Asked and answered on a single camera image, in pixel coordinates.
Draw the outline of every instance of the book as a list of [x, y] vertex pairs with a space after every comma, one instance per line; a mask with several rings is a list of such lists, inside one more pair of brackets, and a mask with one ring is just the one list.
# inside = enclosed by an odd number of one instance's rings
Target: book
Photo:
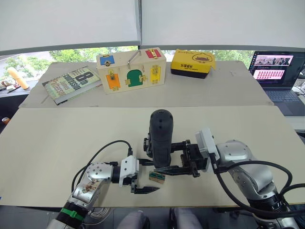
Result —
[[57, 105], [101, 84], [101, 79], [97, 73], [91, 71], [88, 66], [42, 83]]

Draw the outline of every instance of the laptop keyboard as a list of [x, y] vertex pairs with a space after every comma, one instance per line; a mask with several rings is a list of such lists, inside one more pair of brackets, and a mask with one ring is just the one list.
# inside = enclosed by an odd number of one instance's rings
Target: laptop keyboard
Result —
[[293, 91], [265, 91], [273, 102], [299, 102]]

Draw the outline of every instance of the green band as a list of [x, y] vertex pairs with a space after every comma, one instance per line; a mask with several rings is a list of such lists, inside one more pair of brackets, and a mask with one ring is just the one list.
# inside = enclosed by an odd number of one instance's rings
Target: green band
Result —
[[76, 211], [71, 211], [71, 210], [69, 210], [69, 209], [62, 208], [62, 209], [61, 209], [61, 212], [63, 212], [63, 213], [65, 213], [65, 214], [69, 215], [71, 218], [76, 218], [76, 219], [78, 219], [79, 221], [83, 221], [83, 220], [84, 220], [83, 216], [77, 214]]

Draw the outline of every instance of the green door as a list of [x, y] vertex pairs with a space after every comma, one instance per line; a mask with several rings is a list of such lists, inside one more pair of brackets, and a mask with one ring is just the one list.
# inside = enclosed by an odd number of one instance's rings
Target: green door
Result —
[[142, 72], [140, 70], [131, 70], [127, 73], [127, 80], [130, 81], [129, 87], [142, 85]]

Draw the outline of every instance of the yellow tissue box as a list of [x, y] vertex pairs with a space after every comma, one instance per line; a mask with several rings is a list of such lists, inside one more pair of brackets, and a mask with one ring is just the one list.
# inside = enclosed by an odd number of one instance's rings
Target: yellow tissue box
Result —
[[214, 70], [216, 68], [215, 57], [212, 53], [177, 49], [173, 56], [171, 72], [175, 75], [205, 78], [211, 67]]

